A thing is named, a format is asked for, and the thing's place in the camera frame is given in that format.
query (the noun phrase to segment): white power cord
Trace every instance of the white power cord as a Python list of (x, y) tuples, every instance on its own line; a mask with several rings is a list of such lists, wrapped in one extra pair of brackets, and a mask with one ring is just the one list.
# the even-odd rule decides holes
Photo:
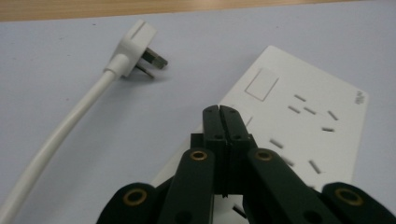
[(138, 21), (124, 36), (105, 68), (102, 77), (49, 135), (46, 142), (22, 173), (0, 209), (0, 224), (12, 223), (53, 154), (82, 116), (114, 80), (121, 76), (128, 77), (140, 58), (159, 68), (167, 65), (166, 60), (151, 49), (148, 49), (148, 45), (155, 34), (156, 30), (153, 27), (144, 21)]

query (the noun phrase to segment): electrical outlet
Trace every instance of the electrical outlet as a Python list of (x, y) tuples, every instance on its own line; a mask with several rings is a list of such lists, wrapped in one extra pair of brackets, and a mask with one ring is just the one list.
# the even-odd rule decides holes
[[(272, 46), (220, 102), (239, 111), (259, 147), (277, 152), (316, 190), (351, 181), (367, 103), (364, 91)], [(189, 142), (165, 165), (154, 186), (175, 173)], [(214, 223), (248, 223), (241, 202), (241, 196), (216, 196)]]

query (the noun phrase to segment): white power strip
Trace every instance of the white power strip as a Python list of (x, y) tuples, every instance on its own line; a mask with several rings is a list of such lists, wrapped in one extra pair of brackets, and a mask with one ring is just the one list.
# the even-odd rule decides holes
[[(307, 186), (351, 181), (368, 104), (364, 91), (270, 46), (219, 104), (238, 110), (257, 145), (277, 152)], [(189, 148), (190, 139), (154, 186), (175, 173)], [(241, 201), (217, 196), (213, 222), (248, 223), (233, 210)]]

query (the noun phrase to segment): white desk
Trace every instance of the white desk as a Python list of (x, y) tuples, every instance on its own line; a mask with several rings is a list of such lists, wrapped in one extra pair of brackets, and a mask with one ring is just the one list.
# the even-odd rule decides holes
[(396, 214), (394, 1), (0, 23), (0, 202), (139, 18), (168, 67), (107, 90), (15, 223), (94, 223), (117, 189), (159, 172), (268, 45), (370, 94), (353, 184)]

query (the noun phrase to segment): power strip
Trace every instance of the power strip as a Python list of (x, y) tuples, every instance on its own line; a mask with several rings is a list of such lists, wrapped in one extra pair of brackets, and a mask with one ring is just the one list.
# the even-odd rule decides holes
[[(220, 104), (238, 110), (257, 145), (276, 151), (307, 186), (321, 190), (327, 183), (351, 181), (366, 92), (270, 46)], [(189, 148), (190, 139), (153, 180), (154, 186), (175, 173)], [(237, 213), (241, 202), (241, 196), (216, 196), (213, 223), (248, 223)]]

